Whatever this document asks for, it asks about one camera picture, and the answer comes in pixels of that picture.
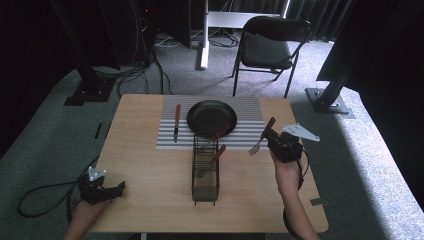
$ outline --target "gray and white striped mat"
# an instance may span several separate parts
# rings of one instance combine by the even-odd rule
[[[204,100],[224,102],[237,114],[236,127],[230,134],[219,139],[219,145],[226,144],[227,150],[249,150],[256,144],[265,127],[257,98],[167,95],[160,119],[157,149],[193,149],[194,133],[187,125],[187,113],[193,105]],[[177,104],[181,104],[181,114],[178,141],[174,143]],[[261,147],[266,147],[266,139],[262,141]]]

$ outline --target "wooden table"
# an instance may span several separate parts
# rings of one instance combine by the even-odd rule
[[[156,146],[164,98],[122,97],[96,168],[107,170],[105,187],[126,181],[126,188],[92,231],[287,232],[267,148],[253,156],[246,150],[227,149],[220,158],[221,187],[216,205],[198,202],[195,206],[191,197],[193,151]],[[259,103],[263,119],[277,119],[275,131],[296,123],[286,99],[260,98]],[[310,202],[319,198],[311,169],[300,196],[315,230],[326,231],[322,205]]]

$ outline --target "black plate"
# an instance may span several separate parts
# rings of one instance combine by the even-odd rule
[[[228,104],[205,100],[196,103],[187,113],[187,124],[197,134],[213,135],[221,130],[226,124],[230,128],[221,136],[228,135],[237,125],[237,115]]]

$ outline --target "wire basket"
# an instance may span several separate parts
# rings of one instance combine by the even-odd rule
[[[218,200],[219,160],[213,161],[218,152],[218,139],[210,141],[208,136],[196,134],[193,138],[192,198],[197,202]]]

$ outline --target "chair seat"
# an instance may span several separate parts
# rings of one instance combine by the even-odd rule
[[[246,34],[241,46],[241,62],[247,67],[286,70],[292,66],[287,42]]]

